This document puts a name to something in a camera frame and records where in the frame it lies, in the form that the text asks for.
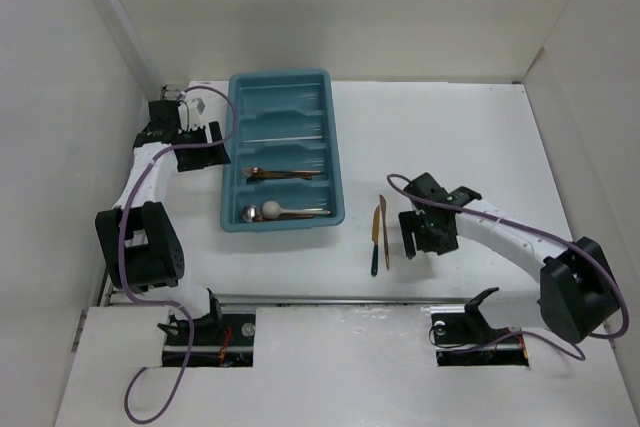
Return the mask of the silver spoon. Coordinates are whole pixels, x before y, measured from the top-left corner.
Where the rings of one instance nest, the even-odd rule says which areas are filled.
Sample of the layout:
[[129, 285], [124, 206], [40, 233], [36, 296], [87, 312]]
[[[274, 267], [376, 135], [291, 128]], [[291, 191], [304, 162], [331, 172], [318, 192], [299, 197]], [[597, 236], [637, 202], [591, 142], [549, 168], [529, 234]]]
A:
[[261, 219], [260, 208], [256, 205], [247, 205], [242, 209], [241, 217], [247, 223], [258, 222]]

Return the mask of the copper spoon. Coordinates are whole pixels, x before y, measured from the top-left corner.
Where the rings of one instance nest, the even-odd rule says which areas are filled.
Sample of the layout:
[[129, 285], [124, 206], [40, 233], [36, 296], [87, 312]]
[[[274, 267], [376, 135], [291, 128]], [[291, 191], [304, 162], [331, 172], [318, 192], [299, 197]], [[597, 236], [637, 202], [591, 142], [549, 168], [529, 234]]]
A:
[[247, 220], [247, 222], [271, 222], [271, 221], [285, 221], [285, 220], [307, 220], [307, 219], [314, 219], [316, 217], [327, 217], [327, 215], [324, 214], [296, 214], [296, 213], [284, 213], [281, 214], [280, 216], [277, 217], [273, 217], [273, 218], [269, 218], [269, 217], [264, 217], [261, 214], [256, 214], [254, 215], [250, 220]]

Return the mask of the white spoon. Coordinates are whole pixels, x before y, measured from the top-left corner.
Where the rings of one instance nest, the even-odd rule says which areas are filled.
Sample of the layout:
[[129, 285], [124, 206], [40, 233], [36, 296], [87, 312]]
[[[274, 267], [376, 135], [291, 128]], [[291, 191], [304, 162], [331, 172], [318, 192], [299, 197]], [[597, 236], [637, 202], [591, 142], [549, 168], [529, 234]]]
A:
[[261, 208], [261, 214], [264, 217], [269, 217], [269, 218], [273, 218], [273, 217], [277, 217], [280, 216], [281, 214], [284, 213], [296, 213], [296, 214], [324, 214], [328, 216], [331, 214], [331, 212], [329, 210], [326, 209], [321, 209], [321, 208], [308, 208], [308, 209], [288, 209], [288, 208], [284, 208], [282, 207], [278, 202], [274, 201], [274, 200], [269, 200], [266, 201], [262, 208]]

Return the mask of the copper fork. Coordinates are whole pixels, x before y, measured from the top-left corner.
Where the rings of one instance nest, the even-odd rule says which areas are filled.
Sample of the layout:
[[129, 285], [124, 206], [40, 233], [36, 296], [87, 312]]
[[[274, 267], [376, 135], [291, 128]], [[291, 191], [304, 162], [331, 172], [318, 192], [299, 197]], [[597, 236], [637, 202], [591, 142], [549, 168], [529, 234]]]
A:
[[321, 172], [256, 172], [246, 178], [246, 183], [257, 183], [267, 180], [285, 180], [285, 179], [302, 179], [312, 180], [314, 177], [321, 175]]

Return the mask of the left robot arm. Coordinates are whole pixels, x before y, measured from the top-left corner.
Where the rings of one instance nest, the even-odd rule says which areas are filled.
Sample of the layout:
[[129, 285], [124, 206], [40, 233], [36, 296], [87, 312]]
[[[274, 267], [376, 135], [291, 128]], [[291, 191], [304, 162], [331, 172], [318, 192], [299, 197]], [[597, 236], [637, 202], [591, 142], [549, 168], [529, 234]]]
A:
[[230, 158], [220, 125], [203, 118], [202, 99], [152, 101], [148, 109], [126, 186], [113, 207], [95, 218], [106, 269], [117, 290], [126, 281], [138, 299], [181, 305], [192, 315], [191, 334], [213, 343], [223, 334], [224, 320], [210, 290], [194, 285], [186, 273], [164, 199], [175, 174], [226, 165]]

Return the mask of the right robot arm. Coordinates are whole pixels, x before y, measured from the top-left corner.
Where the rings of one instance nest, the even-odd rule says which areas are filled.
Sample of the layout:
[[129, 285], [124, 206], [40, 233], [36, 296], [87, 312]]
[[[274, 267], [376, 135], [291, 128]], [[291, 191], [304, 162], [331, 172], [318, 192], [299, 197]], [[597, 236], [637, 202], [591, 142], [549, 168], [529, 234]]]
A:
[[461, 186], [448, 191], [431, 174], [408, 180], [399, 194], [412, 208], [400, 213], [407, 258], [418, 252], [444, 255], [466, 239], [498, 254], [538, 286], [533, 296], [500, 298], [489, 287], [458, 313], [438, 320], [463, 321], [474, 343], [488, 343], [508, 327], [546, 329], [569, 344], [588, 337], [613, 340], [624, 336], [630, 314], [602, 247], [588, 237], [565, 240], [525, 225], [499, 210], [482, 195]]

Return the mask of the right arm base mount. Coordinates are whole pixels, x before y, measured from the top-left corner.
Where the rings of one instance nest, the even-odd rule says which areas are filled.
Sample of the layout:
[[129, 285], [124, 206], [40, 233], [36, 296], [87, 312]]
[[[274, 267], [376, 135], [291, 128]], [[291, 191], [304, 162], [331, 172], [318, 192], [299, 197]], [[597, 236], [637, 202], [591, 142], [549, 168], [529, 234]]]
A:
[[509, 337], [488, 345], [509, 333], [493, 329], [478, 315], [460, 312], [437, 312], [431, 316], [429, 340], [436, 349], [439, 367], [528, 367], [526, 347], [521, 337]]

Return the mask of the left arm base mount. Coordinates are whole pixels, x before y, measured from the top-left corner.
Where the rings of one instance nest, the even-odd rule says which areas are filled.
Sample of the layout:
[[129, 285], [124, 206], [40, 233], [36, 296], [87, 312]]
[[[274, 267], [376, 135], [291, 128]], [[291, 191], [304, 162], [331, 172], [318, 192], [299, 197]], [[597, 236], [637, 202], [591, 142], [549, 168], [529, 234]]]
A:
[[[188, 367], [252, 367], [256, 336], [256, 310], [223, 306], [195, 320], [195, 336]], [[157, 325], [164, 334], [163, 367], [180, 367], [187, 352], [188, 325], [173, 314]]]

